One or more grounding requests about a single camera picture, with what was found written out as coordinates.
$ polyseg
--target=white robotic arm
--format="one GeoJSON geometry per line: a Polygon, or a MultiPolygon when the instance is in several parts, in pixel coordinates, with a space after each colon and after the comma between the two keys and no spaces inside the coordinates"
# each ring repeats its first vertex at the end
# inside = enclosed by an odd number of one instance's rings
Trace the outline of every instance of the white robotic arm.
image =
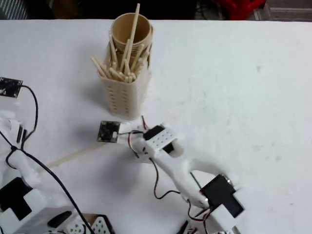
{"type": "Polygon", "coordinates": [[[142,149],[143,154],[139,157],[150,158],[172,179],[186,201],[199,208],[209,208],[210,213],[206,217],[209,223],[207,228],[213,227],[211,233],[241,233],[237,223],[245,213],[244,195],[241,188],[233,185],[237,179],[229,170],[208,156],[187,155],[178,135],[164,125],[145,132],[134,148],[142,149]],[[194,170],[212,174],[214,179],[199,190],[190,175],[194,170]]]}

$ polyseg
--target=circuit board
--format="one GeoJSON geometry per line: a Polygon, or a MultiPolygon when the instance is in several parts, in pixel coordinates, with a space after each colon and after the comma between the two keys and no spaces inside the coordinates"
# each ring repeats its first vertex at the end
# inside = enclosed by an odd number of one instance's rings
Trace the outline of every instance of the circuit board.
{"type": "Polygon", "coordinates": [[[101,121],[97,141],[117,143],[120,122],[101,121]]]}
{"type": "Polygon", "coordinates": [[[22,80],[0,77],[0,96],[17,98],[22,84],[22,80]]]}

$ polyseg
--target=white table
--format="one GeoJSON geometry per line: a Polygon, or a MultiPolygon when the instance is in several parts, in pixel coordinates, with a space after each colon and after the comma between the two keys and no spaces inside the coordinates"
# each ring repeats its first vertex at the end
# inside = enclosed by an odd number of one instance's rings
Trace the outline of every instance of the white table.
{"type": "MultiPolygon", "coordinates": [[[[22,79],[36,92],[39,125],[26,149],[44,163],[95,145],[100,121],[116,119],[103,107],[90,62],[93,54],[103,57],[111,23],[0,21],[0,76],[22,79]]],[[[152,24],[153,76],[142,111],[148,124],[170,123],[241,176],[249,198],[245,233],[308,232],[312,24],[152,24]]],[[[31,128],[27,90],[18,102],[31,128]]],[[[180,197],[153,197],[152,165],[136,163],[127,147],[106,144],[53,170],[83,212],[108,215],[118,234],[174,234],[186,219],[180,197]]],[[[171,188],[161,173],[157,192],[171,188]]]]}

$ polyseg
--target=red object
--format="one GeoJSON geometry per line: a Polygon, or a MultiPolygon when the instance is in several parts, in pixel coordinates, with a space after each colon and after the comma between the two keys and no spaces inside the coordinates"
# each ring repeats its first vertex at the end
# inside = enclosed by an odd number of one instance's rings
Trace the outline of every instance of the red object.
{"type": "Polygon", "coordinates": [[[230,12],[230,20],[245,20],[250,13],[265,4],[266,0],[217,0],[230,12]]]}

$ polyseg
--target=beige container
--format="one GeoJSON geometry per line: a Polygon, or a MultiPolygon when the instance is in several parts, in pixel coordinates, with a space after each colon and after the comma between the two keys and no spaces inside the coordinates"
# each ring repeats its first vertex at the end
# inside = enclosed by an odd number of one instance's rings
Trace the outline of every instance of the beige container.
{"type": "MultiPolygon", "coordinates": [[[[109,66],[111,62],[109,50],[108,45],[104,61],[106,66],[109,66]]],[[[137,79],[132,83],[108,79],[107,77],[102,77],[99,74],[100,80],[103,83],[109,110],[112,115],[127,120],[133,120],[140,116],[148,84],[151,79],[149,61],[148,57],[148,59],[143,62],[143,66],[137,76],[137,79]]]]}
{"type": "MultiPolygon", "coordinates": [[[[116,48],[123,52],[126,47],[127,39],[130,38],[131,29],[135,13],[126,13],[117,17],[111,28],[114,44],[116,48]]],[[[141,44],[145,48],[152,43],[153,28],[146,17],[143,15],[138,16],[136,25],[136,34],[132,47],[132,56],[135,56],[141,44]]]]}

